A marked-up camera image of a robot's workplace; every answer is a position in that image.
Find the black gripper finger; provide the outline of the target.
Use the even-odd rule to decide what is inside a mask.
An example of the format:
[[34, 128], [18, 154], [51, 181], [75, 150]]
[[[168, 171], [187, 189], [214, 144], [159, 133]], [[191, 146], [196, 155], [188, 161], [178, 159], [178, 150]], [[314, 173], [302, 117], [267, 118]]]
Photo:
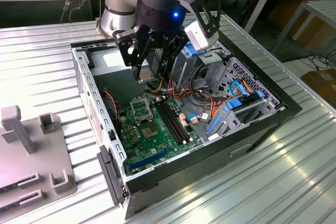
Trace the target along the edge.
[[121, 53], [125, 66], [133, 67], [135, 80], [140, 80], [142, 64], [153, 49], [154, 38], [145, 35], [145, 29], [116, 30], [112, 34], [114, 42]]
[[171, 71], [175, 58], [182, 51], [188, 37], [185, 31], [178, 31], [177, 34], [168, 34], [163, 36], [162, 53], [159, 59], [157, 70], [158, 77], [166, 77]]

